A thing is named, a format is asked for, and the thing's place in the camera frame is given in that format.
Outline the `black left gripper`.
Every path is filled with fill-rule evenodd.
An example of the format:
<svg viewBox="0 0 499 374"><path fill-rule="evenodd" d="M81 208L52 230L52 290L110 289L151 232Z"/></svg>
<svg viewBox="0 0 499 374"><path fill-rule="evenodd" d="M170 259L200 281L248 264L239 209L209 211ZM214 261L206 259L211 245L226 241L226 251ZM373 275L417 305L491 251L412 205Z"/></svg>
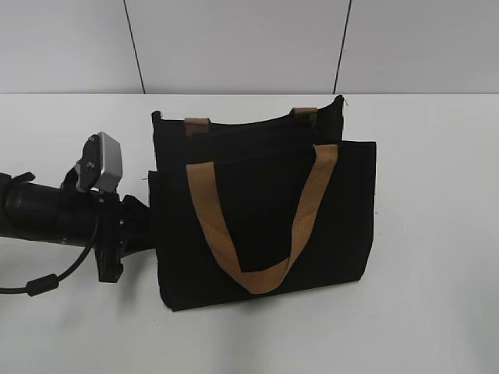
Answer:
<svg viewBox="0 0 499 374"><path fill-rule="evenodd" d="M121 199L115 192L102 192L97 215L94 255L98 280L116 283L123 272L123 258L153 248L150 208L134 196Z"/></svg>

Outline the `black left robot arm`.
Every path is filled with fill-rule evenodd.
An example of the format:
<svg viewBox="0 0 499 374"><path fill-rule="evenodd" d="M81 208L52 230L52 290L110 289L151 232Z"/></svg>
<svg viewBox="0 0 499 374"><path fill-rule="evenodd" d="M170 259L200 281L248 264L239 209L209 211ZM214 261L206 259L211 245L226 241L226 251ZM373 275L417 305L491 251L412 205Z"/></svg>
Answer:
<svg viewBox="0 0 499 374"><path fill-rule="evenodd" d="M123 258L154 248L150 209L137 198L121 198L115 192L79 192L71 183L60 188L38 185L30 172L1 175L1 235L89 246L103 283L119 280Z"/></svg>

